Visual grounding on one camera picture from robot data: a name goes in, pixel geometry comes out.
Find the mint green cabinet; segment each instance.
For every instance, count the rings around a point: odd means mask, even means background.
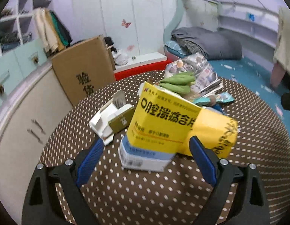
[[[47,57],[40,39],[28,42],[23,46],[19,46],[14,51],[24,78],[47,61]]]
[[[4,93],[0,95],[0,106],[23,79],[14,51],[7,52],[0,57],[0,83],[4,87]]]

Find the blue sticker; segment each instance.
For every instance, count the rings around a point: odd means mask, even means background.
[[[247,19],[252,21],[252,22],[255,22],[255,17],[254,17],[254,14],[252,13],[247,13]]]

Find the green vegetable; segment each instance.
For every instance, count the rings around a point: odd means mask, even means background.
[[[191,92],[191,89],[188,85],[173,85],[169,83],[159,83],[159,86],[182,95],[189,94]]]
[[[162,79],[160,83],[169,83],[173,85],[187,85],[195,81],[195,77],[191,75],[172,76],[170,78]]]

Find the round table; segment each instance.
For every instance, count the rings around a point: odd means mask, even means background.
[[[151,71],[131,76],[95,92],[81,100],[60,122],[46,144],[40,161],[51,167],[74,159],[88,148],[95,137],[88,122],[116,93],[123,89],[128,103],[138,102],[139,85],[163,78],[164,71]],[[255,163],[262,176],[270,207],[271,221],[279,220],[290,205],[290,139],[279,117],[257,95],[242,84],[222,79],[223,91],[235,101],[224,107],[238,122],[237,143],[228,160],[236,165]],[[81,192],[101,224],[176,224],[193,221],[212,187],[204,181],[190,157],[175,156],[164,172],[155,173],[124,169],[118,146],[126,130],[115,135],[104,148],[88,184]],[[219,217],[225,220],[233,201],[235,185]],[[65,218],[75,223],[63,195],[56,186]]]

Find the gray blanket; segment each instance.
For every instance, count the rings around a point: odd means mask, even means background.
[[[190,53],[199,52],[207,60],[240,60],[242,45],[229,33],[212,32],[203,28],[179,28],[172,32],[172,38]]]

